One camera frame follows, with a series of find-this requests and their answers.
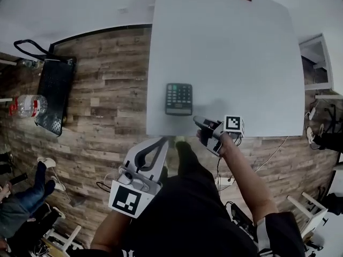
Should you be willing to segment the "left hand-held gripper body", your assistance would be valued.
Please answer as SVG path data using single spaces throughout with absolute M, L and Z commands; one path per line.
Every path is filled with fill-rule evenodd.
M 144 175 L 138 167 L 127 161 L 119 168 L 119 177 L 112 181 L 108 207 L 138 218 L 162 189 L 154 175 Z

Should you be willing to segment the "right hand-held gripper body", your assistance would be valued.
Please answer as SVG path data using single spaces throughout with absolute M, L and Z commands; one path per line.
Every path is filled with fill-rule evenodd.
M 244 121 L 240 116 L 226 115 L 223 121 L 215 120 L 213 130 L 208 132 L 208 143 L 206 148 L 214 155 L 220 156 L 222 142 L 220 137 L 224 133 L 228 133 L 233 140 L 242 139 L 244 137 Z

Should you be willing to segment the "person's right hand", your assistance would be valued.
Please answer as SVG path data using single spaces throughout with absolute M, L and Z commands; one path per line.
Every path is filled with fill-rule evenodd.
M 206 130 L 198 130 L 196 136 L 202 145 L 206 147 L 209 139 L 208 132 Z

